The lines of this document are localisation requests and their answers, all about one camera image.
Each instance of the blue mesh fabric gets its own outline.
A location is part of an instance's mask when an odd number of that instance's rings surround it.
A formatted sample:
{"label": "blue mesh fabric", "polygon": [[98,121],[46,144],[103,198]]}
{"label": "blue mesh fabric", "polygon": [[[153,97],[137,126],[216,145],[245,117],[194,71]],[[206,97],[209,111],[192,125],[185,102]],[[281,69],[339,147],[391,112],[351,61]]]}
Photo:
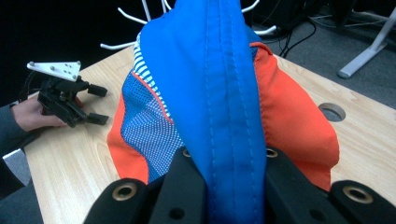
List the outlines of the blue mesh fabric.
{"label": "blue mesh fabric", "polygon": [[[162,106],[165,107],[164,101],[161,100],[161,94],[144,65],[138,46],[135,47],[134,54],[134,69],[122,87],[125,117],[121,135],[128,145],[146,158],[148,182],[151,182],[168,171],[176,149],[182,147],[183,142],[175,125],[164,116],[162,110]],[[136,76],[142,78],[151,87],[160,101]]]}

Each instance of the round hole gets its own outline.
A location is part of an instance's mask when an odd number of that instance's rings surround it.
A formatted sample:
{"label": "round hole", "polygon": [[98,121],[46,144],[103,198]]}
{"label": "round hole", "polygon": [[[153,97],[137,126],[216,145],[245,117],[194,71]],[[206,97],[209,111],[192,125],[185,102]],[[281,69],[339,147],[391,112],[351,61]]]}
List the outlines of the round hole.
{"label": "round hole", "polygon": [[182,219],[184,217],[184,211],[181,208],[174,208],[170,211],[169,217],[172,219]]}
{"label": "round hole", "polygon": [[113,199],[117,201],[128,200],[136,194],[136,184],[135,183],[125,183],[113,190]]}
{"label": "round hole", "polygon": [[267,157],[269,158],[275,158],[277,157],[277,152],[271,148],[267,148]]}
{"label": "round hole", "polygon": [[372,203],[373,202],[373,196],[371,196],[369,193],[367,193],[364,189],[359,189],[359,188],[351,187],[351,186],[345,186],[343,188],[343,192],[349,199],[351,199],[357,203]]}
{"label": "round hole", "polygon": [[321,104],[318,108],[329,121],[342,121],[347,116],[345,110],[341,106],[332,103]]}
{"label": "round hole", "polygon": [[317,210],[317,209],[309,210],[309,215],[311,215],[311,217],[314,220],[317,220],[317,221],[320,221],[320,222],[325,222],[326,221],[326,216],[322,212]]}
{"label": "round hole", "polygon": [[191,155],[190,155],[190,153],[189,153],[189,151],[188,151],[187,149],[184,149],[184,150],[183,150],[183,155],[184,155],[185,157],[191,157]]}

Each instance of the white cable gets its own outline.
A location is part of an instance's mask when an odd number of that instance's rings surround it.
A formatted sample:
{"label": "white cable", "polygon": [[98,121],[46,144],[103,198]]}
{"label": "white cable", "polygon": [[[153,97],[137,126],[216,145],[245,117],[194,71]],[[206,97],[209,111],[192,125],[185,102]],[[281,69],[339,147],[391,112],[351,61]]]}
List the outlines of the white cable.
{"label": "white cable", "polygon": [[319,24],[319,25],[321,25],[321,26],[324,26],[324,27],[328,27],[328,28],[337,28],[335,25],[329,25],[329,24],[320,22],[320,21],[318,21],[318,19],[312,19],[311,17],[308,17],[308,19],[311,20],[312,22],[315,22],[315,23],[317,23],[317,24]]}
{"label": "white cable", "polygon": [[268,35],[272,33],[274,30],[276,30],[276,26],[271,26],[270,28],[264,31],[254,31],[254,33],[256,33],[256,35]]}
{"label": "white cable", "polygon": [[163,13],[166,13],[165,0],[161,0],[161,4],[163,5]]}
{"label": "white cable", "polygon": [[143,8],[145,9],[146,17],[148,18],[148,21],[151,21],[151,16],[149,15],[149,8],[146,0],[142,0]]}
{"label": "white cable", "polygon": [[142,21],[142,20],[140,20],[140,19],[138,19],[136,17],[133,17],[133,16],[130,16],[130,15],[126,14],[124,11],[122,11],[122,9],[120,7],[118,8],[118,11],[122,14],[122,16],[124,16],[125,18],[127,18],[127,19],[129,19],[131,21],[137,21],[139,23],[142,23],[143,25],[147,24],[146,21]]}
{"label": "white cable", "polygon": [[324,19],[324,18],[330,18],[332,15],[324,15],[324,16],[315,16],[315,17],[308,17],[311,20],[317,20],[317,19]]}
{"label": "white cable", "polygon": [[364,25],[375,25],[377,23],[381,22],[386,22],[387,20],[384,21],[367,21],[367,22],[361,22],[361,23],[356,23],[356,24],[350,24],[350,25],[345,25],[345,27],[353,27],[353,26],[364,26]]}
{"label": "white cable", "polygon": [[163,0],[165,2],[166,7],[168,8],[168,10],[172,10],[171,6],[169,6],[168,1]]}
{"label": "white cable", "polygon": [[[166,7],[169,9],[169,10],[172,10],[172,8],[169,6],[169,4],[168,4],[168,1],[166,1],[166,0],[163,0],[164,2],[165,2],[165,4],[166,4]],[[247,12],[247,11],[250,11],[251,9],[253,9],[255,6],[257,6],[257,4],[259,4],[260,3],[260,0],[256,0],[250,7],[245,7],[244,9],[242,9],[242,13],[245,13],[245,12]]]}
{"label": "white cable", "polygon": [[135,43],[136,43],[136,41],[131,42],[131,43],[126,43],[126,44],[121,44],[121,45],[115,45],[115,46],[109,46],[109,45],[106,45],[106,44],[100,44],[100,47],[102,49],[125,49],[125,48],[128,48],[128,47],[134,45]]}
{"label": "white cable", "polygon": [[256,0],[256,2],[253,3],[253,5],[251,5],[250,7],[245,7],[244,9],[242,9],[242,13],[245,13],[247,11],[250,11],[251,9],[253,9],[255,6],[257,6],[257,4],[260,3],[260,0]]}

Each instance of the blue fabric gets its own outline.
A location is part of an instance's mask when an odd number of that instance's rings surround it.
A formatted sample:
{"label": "blue fabric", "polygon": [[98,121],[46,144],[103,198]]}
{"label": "blue fabric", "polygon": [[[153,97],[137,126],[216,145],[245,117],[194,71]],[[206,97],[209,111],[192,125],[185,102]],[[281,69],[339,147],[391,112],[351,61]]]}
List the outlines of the blue fabric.
{"label": "blue fabric", "polygon": [[148,182],[165,175],[176,149],[184,146],[174,123],[163,114],[164,101],[157,100],[153,92],[158,99],[162,99],[140,48],[136,45],[134,68],[122,86],[125,116],[121,136],[130,147],[145,157],[148,163]]}
{"label": "blue fabric", "polygon": [[207,184],[210,223],[263,223],[266,150],[240,3],[178,0],[140,48]]}
{"label": "blue fabric", "polygon": [[256,35],[256,33],[254,33],[254,31],[250,27],[245,26],[245,31],[247,33],[248,42],[262,42],[262,39],[258,35]]}

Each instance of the garment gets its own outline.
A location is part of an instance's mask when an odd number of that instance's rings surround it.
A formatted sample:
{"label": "garment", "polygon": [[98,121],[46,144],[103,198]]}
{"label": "garment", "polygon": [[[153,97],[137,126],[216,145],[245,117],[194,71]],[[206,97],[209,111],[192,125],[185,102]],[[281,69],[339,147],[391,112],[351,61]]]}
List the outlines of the garment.
{"label": "garment", "polygon": [[26,146],[35,138],[33,133],[24,131],[15,121],[10,108],[6,105],[0,108],[0,155],[3,157],[8,152]]}
{"label": "garment", "polygon": [[[2,157],[8,154],[8,152],[21,148],[35,139],[33,133],[24,131],[18,125],[12,116],[11,107],[12,105],[6,105],[0,108],[0,155]],[[7,181],[3,178],[0,178],[0,180],[2,182]],[[3,184],[7,184],[7,182],[0,183],[1,187],[3,187]],[[43,223],[33,184],[18,189],[5,199],[0,200],[0,223]]]}
{"label": "garment", "polygon": [[224,0],[178,0],[143,27],[107,143],[120,177],[146,183],[186,147],[208,223],[264,222],[267,146],[323,189],[339,155],[329,121]]}

